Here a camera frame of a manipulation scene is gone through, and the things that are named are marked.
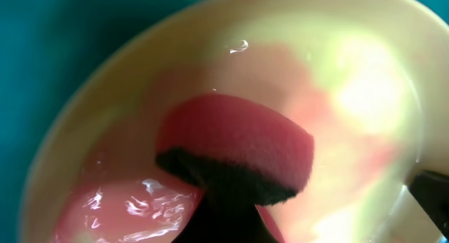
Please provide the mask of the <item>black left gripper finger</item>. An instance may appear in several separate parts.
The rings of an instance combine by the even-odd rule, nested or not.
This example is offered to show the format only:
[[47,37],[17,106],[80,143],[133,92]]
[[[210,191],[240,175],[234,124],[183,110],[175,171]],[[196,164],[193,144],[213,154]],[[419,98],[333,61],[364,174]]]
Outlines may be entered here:
[[275,204],[281,189],[234,188],[229,194],[202,188],[204,196],[174,243],[276,243],[257,210],[258,204]]

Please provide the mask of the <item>hourglass green red sponge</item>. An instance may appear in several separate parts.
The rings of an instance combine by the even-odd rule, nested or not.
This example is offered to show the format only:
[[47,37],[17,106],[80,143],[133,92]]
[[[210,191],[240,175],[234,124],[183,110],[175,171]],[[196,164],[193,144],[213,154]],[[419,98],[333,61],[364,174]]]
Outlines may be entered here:
[[314,138],[264,105],[206,94],[171,109],[156,136],[156,163],[223,206],[268,206],[307,186]]

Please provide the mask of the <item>yellow plate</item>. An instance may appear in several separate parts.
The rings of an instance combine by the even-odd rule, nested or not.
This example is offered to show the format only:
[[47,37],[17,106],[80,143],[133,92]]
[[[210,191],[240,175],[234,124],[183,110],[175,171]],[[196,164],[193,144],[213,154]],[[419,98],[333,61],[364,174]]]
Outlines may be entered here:
[[202,189],[154,162],[166,113],[261,103],[315,140],[304,192],[256,207],[277,242],[440,242],[408,186],[448,176],[448,26],[415,0],[205,0],[115,51],[29,171],[20,242],[173,242]]

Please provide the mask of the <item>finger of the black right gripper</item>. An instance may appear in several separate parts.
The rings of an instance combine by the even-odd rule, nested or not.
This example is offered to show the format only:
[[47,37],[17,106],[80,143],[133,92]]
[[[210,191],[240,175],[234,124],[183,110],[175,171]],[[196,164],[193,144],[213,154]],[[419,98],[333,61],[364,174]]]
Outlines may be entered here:
[[411,195],[448,238],[448,176],[435,171],[420,171],[408,186]]

